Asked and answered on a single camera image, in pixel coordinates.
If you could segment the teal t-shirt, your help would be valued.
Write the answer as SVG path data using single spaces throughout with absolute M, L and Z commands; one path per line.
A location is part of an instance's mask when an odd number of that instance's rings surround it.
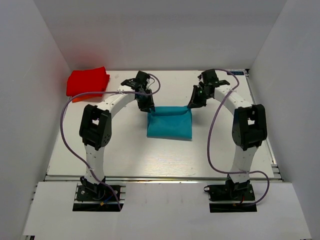
M 157 106 L 147 114 L 148 138 L 191 140 L 192 111 L 187 106 Z

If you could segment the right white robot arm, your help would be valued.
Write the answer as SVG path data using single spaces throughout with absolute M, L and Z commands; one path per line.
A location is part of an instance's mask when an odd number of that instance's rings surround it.
M 240 85 L 238 78 L 229 71 L 225 72 L 235 78 L 236 86 L 230 87 L 227 80 L 219 80 L 215 69 L 205 70 L 198 76 L 199 83 L 193 86 L 187 107 L 189 109 L 205 107 L 209 99 L 220 102 L 212 125 L 222 107 L 232 114 L 231 136 L 236 145 L 232 167 L 230 171 L 218 169 L 215 171 L 226 174 L 232 181 L 225 187 L 225 192 L 229 198 L 236 200 L 243 195 L 244 187 L 249 184 L 254 155 L 267 138 L 267 121 L 264 106 L 252 104 L 240 96 L 236 92 L 236 88 Z

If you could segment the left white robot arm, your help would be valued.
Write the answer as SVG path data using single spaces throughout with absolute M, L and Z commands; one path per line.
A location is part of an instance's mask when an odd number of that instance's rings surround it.
M 153 77 L 143 71 L 136 76 L 124 80 L 117 91 L 111 93 L 97 105 L 88 104 L 82 114 L 79 135 L 85 148 L 86 168 L 85 176 L 80 181 L 88 188 L 88 193 L 99 200 L 105 196 L 104 151 L 112 137 L 112 118 L 127 104 L 136 101 L 142 112 L 155 111 L 155 104 L 150 89 Z

